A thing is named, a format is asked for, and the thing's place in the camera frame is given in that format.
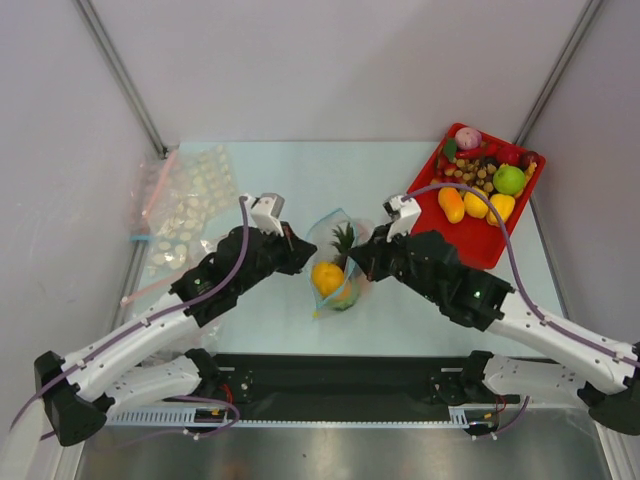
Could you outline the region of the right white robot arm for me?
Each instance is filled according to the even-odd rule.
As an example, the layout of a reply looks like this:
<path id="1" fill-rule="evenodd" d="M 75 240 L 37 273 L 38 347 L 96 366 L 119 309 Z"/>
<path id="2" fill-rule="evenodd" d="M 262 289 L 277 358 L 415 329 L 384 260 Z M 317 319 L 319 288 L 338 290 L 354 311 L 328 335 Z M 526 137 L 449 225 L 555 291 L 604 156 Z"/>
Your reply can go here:
<path id="1" fill-rule="evenodd" d="M 639 348 L 590 332 L 528 301 L 522 290 L 463 265 L 435 232 L 388 239 L 379 226 L 349 257 L 372 282 L 392 277 L 431 301 L 450 321 L 515 340 L 545 356 L 517 360 L 474 351 L 452 379 L 432 380 L 438 400 L 479 403 L 519 395 L 569 404 L 621 434 L 639 433 Z"/>

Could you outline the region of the clear blue-zipper bag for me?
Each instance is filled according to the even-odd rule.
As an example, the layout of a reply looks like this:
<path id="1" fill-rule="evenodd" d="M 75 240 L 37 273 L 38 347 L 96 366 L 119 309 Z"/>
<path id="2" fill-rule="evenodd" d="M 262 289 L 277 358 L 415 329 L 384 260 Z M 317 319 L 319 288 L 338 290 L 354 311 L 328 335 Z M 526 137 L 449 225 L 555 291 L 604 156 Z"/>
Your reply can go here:
<path id="1" fill-rule="evenodd" d="M 342 208 L 324 215 L 307 232 L 305 240 L 317 247 L 305 266 L 315 319 L 343 314 L 368 295 L 370 284 L 349 252 L 363 245 L 370 234 L 367 225 Z"/>

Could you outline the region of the toy pineapple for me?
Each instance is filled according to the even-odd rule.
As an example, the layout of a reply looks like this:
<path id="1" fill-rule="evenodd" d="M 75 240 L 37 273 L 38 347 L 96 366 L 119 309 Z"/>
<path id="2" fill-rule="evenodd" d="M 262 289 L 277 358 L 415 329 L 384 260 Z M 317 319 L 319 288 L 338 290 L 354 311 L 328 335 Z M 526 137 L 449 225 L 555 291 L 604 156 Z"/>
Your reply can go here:
<path id="1" fill-rule="evenodd" d="M 336 311 L 344 311 L 353 306 L 358 294 L 355 292 L 352 282 L 347 274 L 348 251 L 356 241 L 355 230 L 350 222 L 343 222 L 332 229 L 333 240 L 331 245 L 337 251 L 333 263 L 336 264 L 344 274 L 345 286 L 342 292 L 335 299 L 332 299 L 330 306 Z"/>

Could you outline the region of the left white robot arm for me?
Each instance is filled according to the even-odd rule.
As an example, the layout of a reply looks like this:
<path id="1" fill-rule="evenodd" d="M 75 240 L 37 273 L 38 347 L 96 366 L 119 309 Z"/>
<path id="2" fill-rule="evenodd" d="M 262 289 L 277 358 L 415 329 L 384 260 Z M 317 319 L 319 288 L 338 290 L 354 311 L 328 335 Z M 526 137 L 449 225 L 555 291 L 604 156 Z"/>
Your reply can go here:
<path id="1" fill-rule="evenodd" d="M 36 398 L 63 447 L 81 443 L 123 410 L 169 398 L 214 397 L 217 364 L 202 349 L 153 368 L 148 356 L 199 332 L 237 305 L 241 295 L 274 273 L 295 275 L 316 253 L 289 224 L 263 233 L 231 230 L 195 267 L 175 281 L 143 314 L 93 344 L 65 356 L 52 351 L 34 362 Z"/>

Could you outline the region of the yellow toy potato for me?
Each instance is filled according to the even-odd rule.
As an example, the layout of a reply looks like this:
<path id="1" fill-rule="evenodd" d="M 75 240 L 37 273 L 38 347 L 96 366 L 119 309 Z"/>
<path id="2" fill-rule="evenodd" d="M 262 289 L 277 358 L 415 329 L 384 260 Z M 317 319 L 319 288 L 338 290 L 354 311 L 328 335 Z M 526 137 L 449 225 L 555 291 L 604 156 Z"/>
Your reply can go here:
<path id="1" fill-rule="evenodd" d="M 335 293 L 344 283 L 343 270 L 334 263 L 319 262 L 311 272 L 311 281 L 317 292 L 326 298 Z"/>

